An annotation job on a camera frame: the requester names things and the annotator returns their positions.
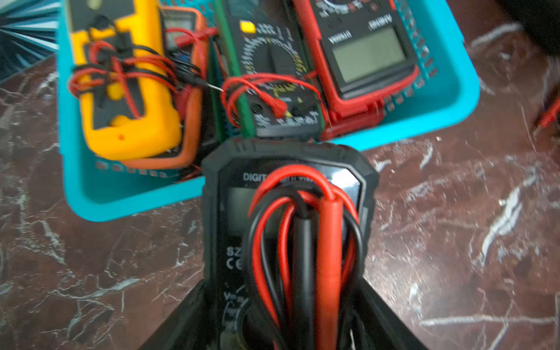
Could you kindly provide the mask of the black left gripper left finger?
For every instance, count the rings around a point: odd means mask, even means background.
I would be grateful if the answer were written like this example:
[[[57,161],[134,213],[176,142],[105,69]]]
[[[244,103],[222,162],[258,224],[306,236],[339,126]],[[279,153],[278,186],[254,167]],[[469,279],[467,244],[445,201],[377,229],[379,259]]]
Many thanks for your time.
[[[201,280],[139,349],[206,349],[210,305]]]

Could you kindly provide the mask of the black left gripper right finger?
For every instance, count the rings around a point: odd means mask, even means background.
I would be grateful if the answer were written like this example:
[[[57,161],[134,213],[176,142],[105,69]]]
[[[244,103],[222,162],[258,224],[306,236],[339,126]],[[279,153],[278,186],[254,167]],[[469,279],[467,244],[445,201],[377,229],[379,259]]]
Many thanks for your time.
[[[356,291],[356,349],[427,350],[427,347],[362,279]]]

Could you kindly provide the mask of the small black red tester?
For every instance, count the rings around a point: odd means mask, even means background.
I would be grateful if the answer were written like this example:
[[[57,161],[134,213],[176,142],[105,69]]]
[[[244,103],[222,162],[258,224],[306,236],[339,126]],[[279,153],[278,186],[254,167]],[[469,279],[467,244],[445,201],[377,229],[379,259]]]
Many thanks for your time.
[[[340,349],[379,173],[336,144],[230,139],[203,162],[208,349]]]

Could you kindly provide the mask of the yellow multimeter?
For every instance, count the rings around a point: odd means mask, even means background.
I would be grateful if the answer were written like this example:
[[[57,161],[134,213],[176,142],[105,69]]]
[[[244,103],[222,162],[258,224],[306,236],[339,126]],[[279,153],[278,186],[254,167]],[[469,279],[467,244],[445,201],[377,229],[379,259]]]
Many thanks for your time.
[[[174,106],[178,79],[166,55],[158,1],[65,1],[74,66],[69,92],[80,104],[89,149],[108,160],[149,158],[182,138]]]

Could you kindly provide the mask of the green black multimeter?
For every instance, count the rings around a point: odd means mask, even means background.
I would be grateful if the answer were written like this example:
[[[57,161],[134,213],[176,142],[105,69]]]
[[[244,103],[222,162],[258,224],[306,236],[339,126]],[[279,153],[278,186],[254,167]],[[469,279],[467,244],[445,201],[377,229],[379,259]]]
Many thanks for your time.
[[[216,1],[222,103],[246,138],[317,140],[325,127],[291,1]]]

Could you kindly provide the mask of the red black large multimeter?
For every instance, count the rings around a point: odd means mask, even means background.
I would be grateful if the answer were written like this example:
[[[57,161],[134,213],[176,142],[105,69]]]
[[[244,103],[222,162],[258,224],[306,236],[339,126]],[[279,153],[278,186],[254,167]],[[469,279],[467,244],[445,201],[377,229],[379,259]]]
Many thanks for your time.
[[[295,1],[334,120],[382,104],[419,75],[396,1]]]

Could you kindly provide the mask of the orange black multimeter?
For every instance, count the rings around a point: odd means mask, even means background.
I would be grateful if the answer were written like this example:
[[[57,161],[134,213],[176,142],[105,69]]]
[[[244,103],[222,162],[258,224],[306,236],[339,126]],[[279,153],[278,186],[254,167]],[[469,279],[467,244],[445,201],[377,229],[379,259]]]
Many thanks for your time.
[[[209,38],[216,30],[208,27],[195,8],[162,6],[160,12],[166,38],[166,53],[175,64],[179,93],[174,98],[181,121],[182,140],[174,148],[151,158],[124,160],[130,169],[183,169],[194,163],[201,139],[204,90],[207,81]]]

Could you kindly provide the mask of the red clamp multimeter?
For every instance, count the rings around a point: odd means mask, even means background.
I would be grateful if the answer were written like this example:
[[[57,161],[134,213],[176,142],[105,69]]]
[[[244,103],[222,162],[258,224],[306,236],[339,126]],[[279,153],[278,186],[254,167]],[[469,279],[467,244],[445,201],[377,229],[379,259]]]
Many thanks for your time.
[[[328,110],[328,121],[320,139],[327,141],[357,131],[376,127],[385,117],[384,103],[376,102],[364,112],[343,117]]]

